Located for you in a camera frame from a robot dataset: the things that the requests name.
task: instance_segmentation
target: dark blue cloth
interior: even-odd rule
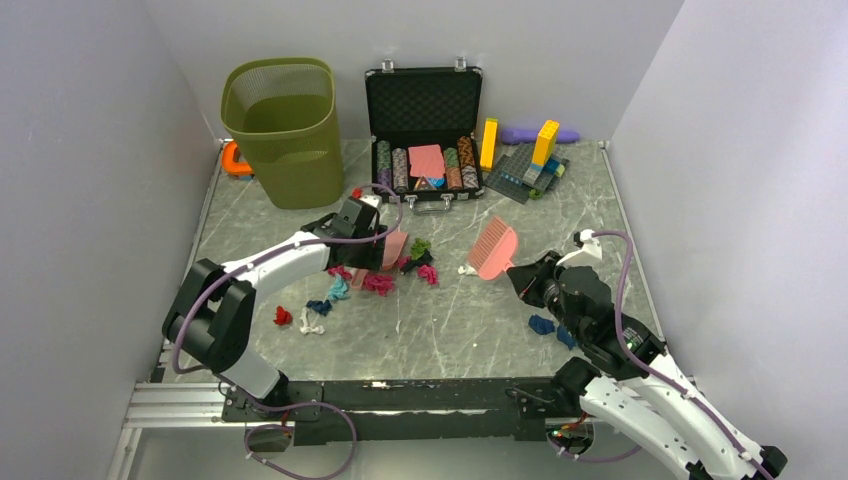
[[[333,309],[333,304],[329,300],[323,302],[320,300],[310,300],[306,302],[306,308],[310,308],[318,312],[322,317],[326,317],[330,310]]]
[[[564,343],[569,350],[573,350],[577,346],[577,340],[574,339],[562,325],[557,327],[557,340]]]
[[[534,332],[539,335],[547,335],[549,333],[554,333],[556,327],[554,327],[554,322],[548,320],[547,318],[542,318],[538,315],[533,315],[530,317],[530,321],[527,322],[527,325],[533,329]]]

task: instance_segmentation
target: poker chip stack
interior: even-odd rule
[[[444,152],[445,177],[448,180],[448,189],[462,190],[462,173],[459,169],[459,155],[455,148],[448,148]]]
[[[477,179],[477,168],[474,166],[474,151],[471,148],[471,139],[461,137],[457,146],[459,147],[459,164],[462,169],[462,185],[465,188],[478,188],[480,182]]]
[[[392,188],[392,153],[386,140],[377,142],[377,183]]]
[[[406,193],[409,190],[407,165],[406,149],[396,148],[392,150],[392,178],[394,179],[394,190],[397,193]]]

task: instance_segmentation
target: blue cloth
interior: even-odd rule
[[[527,322],[527,325],[533,329],[534,332],[539,335],[547,335],[549,333],[553,333],[556,330],[554,327],[554,322],[548,320],[547,318],[542,318],[538,315],[533,315],[530,317],[530,321]]]
[[[306,307],[314,310],[322,317],[326,317],[330,310],[333,309],[333,304],[330,303],[329,300],[320,301],[320,300],[310,300],[306,302]]]
[[[330,291],[327,292],[327,300],[335,302],[345,298],[347,298],[347,283],[345,283],[344,278],[337,273],[336,282],[332,287],[330,287]]]
[[[557,340],[564,343],[569,350],[573,350],[577,346],[577,340],[574,339],[562,325],[557,327]]]

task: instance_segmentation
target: pink dustpan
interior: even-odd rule
[[[468,252],[468,263],[483,280],[494,280],[513,266],[512,256],[517,249],[515,230],[496,215]]]
[[[406,232],[395,230],[386,237],[386,247],[383,250],[383,265],[381,270],[391,270],[395,266],[408,236],[409,234]]]

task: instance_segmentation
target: red cloth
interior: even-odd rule
[[[353,278],[350,272],[344,269],[344,265],[339,265],[338,267],[328,268],[327,273],[330,274],[331,277],[335,277],[338,273],[345,280],[350,280]]]
[[[435,268],[430,265],[421,265],[418,267],[418,276],[421,278],[426,278],[427,283],[430,285],[438,285],[439,284],[439,272],[436,271]]]
[[[391,275],[369,273],[365,276],[362,286],[369,292],[377,292],[381,297],[385,297],[395,289],[395,279]]]
[[[277,318],[274,319],[274,323],[277,325],[283,326],[288,325],[292,321],[291,313],[286,311],[285,308],[277,306]]]

